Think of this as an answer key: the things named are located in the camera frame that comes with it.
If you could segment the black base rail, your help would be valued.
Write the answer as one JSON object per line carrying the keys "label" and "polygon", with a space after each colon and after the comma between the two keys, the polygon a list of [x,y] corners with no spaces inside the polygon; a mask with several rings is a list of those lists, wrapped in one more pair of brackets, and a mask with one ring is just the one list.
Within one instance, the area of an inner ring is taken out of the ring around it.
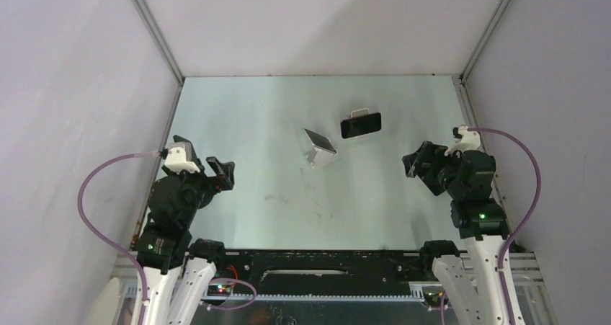
{"label": "black base rail", "polygon": [[419,286],[436,281],[433,261],[460,256],[446,241],[418,250],[229,249],[222,273],[249,283],[237,295],[260,298],[421,298]]}

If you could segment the white phone stand behind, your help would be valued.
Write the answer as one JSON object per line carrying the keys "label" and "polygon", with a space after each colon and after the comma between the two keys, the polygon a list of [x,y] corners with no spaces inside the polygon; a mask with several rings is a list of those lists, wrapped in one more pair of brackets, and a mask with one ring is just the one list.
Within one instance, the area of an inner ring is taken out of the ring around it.
{"label": "white phone stand behind", "polygon": [[359,110],[353,110],[350,113],[350,118],[356,118],[361,116],[366,116],[370,114],[370,110],[368,108],[362,108]]}

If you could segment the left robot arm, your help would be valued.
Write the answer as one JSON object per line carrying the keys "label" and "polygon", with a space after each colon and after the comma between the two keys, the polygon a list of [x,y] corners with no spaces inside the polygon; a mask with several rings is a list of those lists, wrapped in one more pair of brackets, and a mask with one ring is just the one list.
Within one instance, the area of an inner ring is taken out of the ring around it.
{"label": "left robot arm", "polygon": [[150,211],[135,247],[138,271],[133,324],[190,324],[212,279],[228,269],[220,241],[194,239],[189,229],[197,212],[234,188],[232,161],[197,157],[179,135],[161,152],[164,177],[151,186]]}

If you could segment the small phone on stand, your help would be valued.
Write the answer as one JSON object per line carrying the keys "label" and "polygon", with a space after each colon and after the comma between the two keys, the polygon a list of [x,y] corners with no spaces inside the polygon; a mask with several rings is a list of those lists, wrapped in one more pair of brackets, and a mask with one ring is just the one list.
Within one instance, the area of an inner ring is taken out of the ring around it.
{"label": "small phone on stand", "polygon": [[337,153],[335,147],[333,147],[333,145],[331,144],[331,141],[325,136],[315,133],[307,128],[304,129],[304,132],[314,148],[327,151],[331,154]]}

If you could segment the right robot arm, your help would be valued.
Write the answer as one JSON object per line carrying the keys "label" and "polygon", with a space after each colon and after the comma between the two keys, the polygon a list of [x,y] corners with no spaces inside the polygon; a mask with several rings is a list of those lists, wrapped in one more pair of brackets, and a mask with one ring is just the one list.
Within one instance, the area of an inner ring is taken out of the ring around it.
{"label": "right robot arm", "polygon": [[419,271],[441,282],[460,324],[523,324],[505,244],[509,238],[506,216],[492,198],[496,173],[493,156],[477,150],[454,151],[425,141],[402,158],[408,178],[423,181],[433,195],[447,193],[450,215],[467,249],[473,268],[465,264],[451,241],[428,241]]}

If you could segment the black smartphone on white stand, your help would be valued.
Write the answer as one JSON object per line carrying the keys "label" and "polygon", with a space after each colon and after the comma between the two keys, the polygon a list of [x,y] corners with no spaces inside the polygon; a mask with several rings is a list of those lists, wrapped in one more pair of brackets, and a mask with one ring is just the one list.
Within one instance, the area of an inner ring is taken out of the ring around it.
{"label": "black smartphone on white stand", "polygon": [[340,133],[343,139],[376,133],[381,128],[382,115],[379,112],[347,118],[340,122]]}

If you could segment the white angled phone stand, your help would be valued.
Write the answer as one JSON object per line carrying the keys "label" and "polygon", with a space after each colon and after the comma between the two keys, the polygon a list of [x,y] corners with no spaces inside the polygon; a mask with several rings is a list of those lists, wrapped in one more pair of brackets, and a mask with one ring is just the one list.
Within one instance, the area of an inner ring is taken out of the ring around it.
{"label": "white angled phone stand", "polygon": [[339,153],[332,152],[319,146],[313,146],[310,151],[305,154],[305,159],[309,163],[312,170],[318,170],[331,162],[333,162]]}

